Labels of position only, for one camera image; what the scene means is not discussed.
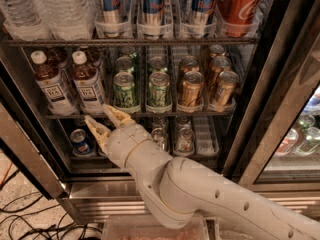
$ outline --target refrigerator door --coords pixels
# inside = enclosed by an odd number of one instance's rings
[[[316,0],[233,174],[240,185],[320,216],[320,0]]]

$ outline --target white robotic arm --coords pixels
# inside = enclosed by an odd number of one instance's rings
[[[320,239],[320,224],[225,179],[201,164],[172,158],[124,113],[105,105],[119,126],[112,133],[92,118],[89,129],[102,150],[135,179],[153,216],[165,227],[182,228],[197,210],[221,217],[255,239]]]

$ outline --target refrigerator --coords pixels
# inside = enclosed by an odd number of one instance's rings
[[[240,77],[235,106],[230,111],[215,112],[204,102],[199,111],[184,112],[177,108],[177,90],[172,88],[173,106],[161,114],[168,118],[170,131],[176,116],[189,116],[195,131],[195,148],[189,158],[275,202],[319,218],[319,146],[305,157],[273,155],[305,113],[309,100],[317,95],[319,2],[261,0],[257,32],[239,38],[180,38],[179,26],[175,26],[172,37],[158,40],[22,41],[1,32],[0,148],[46,198],[56,199],[76,223],[104,222],[110,215],[148,214],[134,180],[125,170],[107,157],[72,155],[70,133],[84,114],[57,116],[48,111],[46,99],[35,83],[30,54],[48,47],[65,47],[72,52],[87,45],[108,48],[114,58],[121,47],[135,46],[142,65],[141,108],[132,118],[150,130],[151,118],[159,114],[148,111],[146,106],[147,61],[165,55],[174,79],[173,72],[183,56],[191,53],[200,58],[201,47],[220,44]],[[105,115],[94,117],[108,123]],[[177,155],[171,134],[169,139],[169,152]]]

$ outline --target beverage cooler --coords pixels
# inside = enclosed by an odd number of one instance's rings
[[[130,114],[150,134],[154,125],[162,125],[167,140],[163,147],[171,155],[188,156],[275,202],[319,218],[320,0],[260,0],[257,8],[249,8],[255,12],[250,24],[227,21],[222,5],[210,21],[208,13],[199,11],[186,20],[190,12],[181,0],[164,0],[160,20],[144,11],[144,0],[126,0],[131,1],[122,8],[127,16],[118,22],[114,14],[101,16],[90,1],[86,20],[94,25],[83,27],[89,37],[80,28],[47,24],[41,28],[49,27],[52,36],[32,40],[32,33],[19,34],[2,18],[9,33],[5,28],[1,32],[0,147],[43,195],[56,199],[79,224],[150,213],[130,174],[110,162],[83,124],[89,114],[112,129],[107,116],[86,107],[79,94],[77,112],[57,114],[36,82],[34,52],[48,56],[49,50],[64,48],[72,64],[75,51],[90,47],[102,61],[104,102]],[[155,22],[160,27],[153,28]],[[70,38],[72,34],[79,37]],[[127,66],[120,55],[129,52],[134,57],[135,98],[126,103],[119,99],[114,79]],[[215,82],[215,88],[225,88],[219,96],[224,103],[210,89],[209,68],[219,52],[224,55],[215,60],[215,68],[229,76],[229,83],[221,73]],[[166,81],[165,99],[153,97],[159,94],[151,77],[157,67],[167,77],[154,78]],[[187,67],[198,67],[197,73],[191,72],[205,83],[199,100],[193,103],[189,97],[186,105],[179,71]],[[180,123],[191,133],[180,136]],[[92,153],[75,152],[75,130],[88,134]],[[186,151],[181,138],[188,134],[192,146]]]

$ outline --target bottle cap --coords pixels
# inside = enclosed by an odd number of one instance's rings
[[[74,52],[72,54],[72,58],[73,58],[74,63],[79,64],[79,65],[87,62],[86,54],[82,51]]]
[[[31,53],[31,59],[35,64],[42,64],[47,61],[47,56],[43,51],[35,51]]]

